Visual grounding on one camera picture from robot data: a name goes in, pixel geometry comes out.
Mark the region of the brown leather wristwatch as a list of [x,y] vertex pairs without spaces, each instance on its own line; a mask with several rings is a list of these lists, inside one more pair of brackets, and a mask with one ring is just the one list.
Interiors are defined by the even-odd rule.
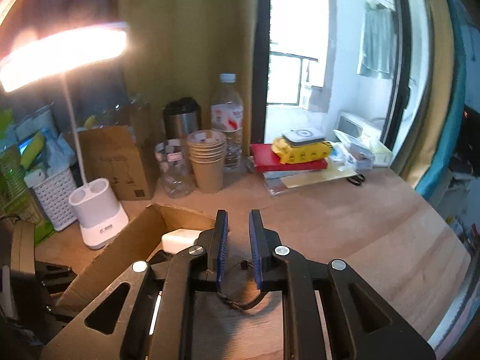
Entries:
[[266,292],[256,288],[253,264],[243,259],[227,268],[216,295],[225,306],[242,313],[258,306]]

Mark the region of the cardboard box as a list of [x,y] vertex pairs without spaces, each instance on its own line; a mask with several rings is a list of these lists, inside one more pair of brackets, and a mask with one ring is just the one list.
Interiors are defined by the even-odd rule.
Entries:
[[146,261],[165,233],[179,228],[208,230],[215,219],[175,205],[148,205],[80,271],[57,301],[60,309],[80,312],[131,264]]

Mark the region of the white 33W charger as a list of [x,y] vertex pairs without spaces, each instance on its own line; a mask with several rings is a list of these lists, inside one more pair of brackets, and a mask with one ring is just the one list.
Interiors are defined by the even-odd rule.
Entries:
[[167,232],[161,237],[163,251],[167,254],[177,254],[194,245],[202,231],[179,228]]

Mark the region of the clear plastic tray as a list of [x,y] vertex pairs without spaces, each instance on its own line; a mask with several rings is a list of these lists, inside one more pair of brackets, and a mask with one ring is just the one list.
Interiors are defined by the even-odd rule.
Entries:
[[358,173],[351,166],[327,159],[327,167],[323,170],[280,172],[280,175],[261,172],[260,175],[269,194],[276,196],[310,185],[347,179],[357,176]]

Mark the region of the yellow snack package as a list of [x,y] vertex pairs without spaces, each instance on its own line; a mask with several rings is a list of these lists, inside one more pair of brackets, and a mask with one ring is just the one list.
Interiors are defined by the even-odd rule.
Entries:
[[278,156],[281,164],[305,164],[329,157],[332,152],[329,141],[294,146],[283,137],[275,138],[271,150]]

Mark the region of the clear glass stickered jar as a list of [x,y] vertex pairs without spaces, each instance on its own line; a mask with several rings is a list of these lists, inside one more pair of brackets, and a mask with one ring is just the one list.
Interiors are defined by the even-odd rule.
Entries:
[[163,189],[169,197],[185,197],[193,192],[191,170],[179,139],[158,143],[154,147],[154,156],[160,167]]

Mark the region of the stack of brown paper cups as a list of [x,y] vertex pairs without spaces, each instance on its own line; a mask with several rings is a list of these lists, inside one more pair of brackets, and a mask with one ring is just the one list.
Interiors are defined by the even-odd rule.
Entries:
[[187,136],[189,160],[199,190],[215,194],[223,188],[226,135],[201,130]]

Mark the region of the white boxes stack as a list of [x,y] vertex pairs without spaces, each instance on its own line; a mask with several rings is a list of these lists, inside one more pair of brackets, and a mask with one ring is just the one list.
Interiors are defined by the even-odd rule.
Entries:
[[393,153],[381,142],[382,131],[366,119],[341,111],[334,134],[345,162],[356,172],[391,166]]

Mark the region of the white perforated plastic basket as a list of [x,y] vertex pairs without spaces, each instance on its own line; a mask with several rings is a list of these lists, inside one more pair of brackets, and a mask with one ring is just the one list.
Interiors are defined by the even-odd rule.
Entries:
[[33,190],[56,232],[63,231],[77,220],[68,202],[70,194],[77,188],[69,167],[52,176],[36,168],[26,173],[24,182]]

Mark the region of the clear plastic water bottle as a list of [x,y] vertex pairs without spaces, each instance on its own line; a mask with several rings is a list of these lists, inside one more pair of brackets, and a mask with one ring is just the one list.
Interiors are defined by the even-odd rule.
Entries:
[[226,136],[224,166],[236,169],[242,156],[242,127],[244,107],[242,98],[236,91],[235,73],[221,73],[219,87],[211,97],[211,128]]

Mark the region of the brown lamp packaging box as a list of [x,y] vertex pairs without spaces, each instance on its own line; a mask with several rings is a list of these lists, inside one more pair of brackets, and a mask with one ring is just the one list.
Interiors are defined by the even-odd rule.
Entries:
[[97,127],[78,133],[86,180],[106,178],[121,201],[150,200],[160,169],[151,133],[129,126]]

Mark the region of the steel thermos black lid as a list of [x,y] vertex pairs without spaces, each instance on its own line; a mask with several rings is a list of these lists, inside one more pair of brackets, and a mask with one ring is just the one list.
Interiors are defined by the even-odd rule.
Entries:
[[201,129],[201,107],[192,97],[169,102],[163,108],[163,124],[166,138],[185,138]]

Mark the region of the black television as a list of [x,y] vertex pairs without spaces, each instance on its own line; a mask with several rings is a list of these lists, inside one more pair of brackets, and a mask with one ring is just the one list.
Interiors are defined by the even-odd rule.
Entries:
[[479,177],[480,156],[479,113],[470,106],[465,106],[457,138],[454,156],[464,165],[468,165],[471,174]]

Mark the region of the hanging grey garment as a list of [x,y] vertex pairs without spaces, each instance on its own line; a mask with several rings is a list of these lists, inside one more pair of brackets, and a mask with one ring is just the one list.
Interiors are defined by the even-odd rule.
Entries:
[[363,77],[390,80],[393,77],[396,47],[396,13],[379,2],[364,5],[360,54],[356,73]]

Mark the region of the grey white wireless charger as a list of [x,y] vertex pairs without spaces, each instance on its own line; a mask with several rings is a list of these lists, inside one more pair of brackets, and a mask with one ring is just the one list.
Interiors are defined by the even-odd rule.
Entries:
[[315,127],[301,127],[287,130],[282,133],[282,137],[293,146],[307,145],[325,139],[323,133]]

